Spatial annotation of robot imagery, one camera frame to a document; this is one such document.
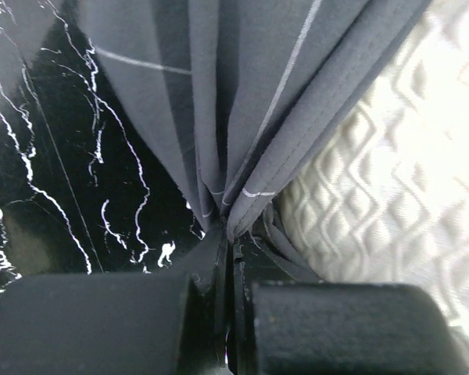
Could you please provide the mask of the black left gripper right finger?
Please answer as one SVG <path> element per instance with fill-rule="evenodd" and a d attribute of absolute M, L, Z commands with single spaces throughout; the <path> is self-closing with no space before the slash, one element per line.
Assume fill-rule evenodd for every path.
<path fill-rule="evenodd" d="M 263 240 L 232 248 L 236 374 L 466 374 L 434 300 L 409 284 L 337 284 Z"/>

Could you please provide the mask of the grey checked pillowcase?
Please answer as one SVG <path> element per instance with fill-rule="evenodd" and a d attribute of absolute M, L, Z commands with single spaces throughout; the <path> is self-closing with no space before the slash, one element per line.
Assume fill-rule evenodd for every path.
<path fill-rule="evenodd" d="M 205 230 L 266 225 L 317 276 L 273 200 L 320 151 L 426 1 L 64 1 L 127 118 Z"/>

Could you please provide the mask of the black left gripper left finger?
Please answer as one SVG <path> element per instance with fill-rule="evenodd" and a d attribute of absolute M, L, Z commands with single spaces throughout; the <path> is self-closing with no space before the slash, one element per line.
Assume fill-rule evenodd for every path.
<path fill-rule="evenodd" d="M 158 273 L 24 277 L 0 298 L 0 374 L 215 374 L 228 244 L 212 229 Z"/>

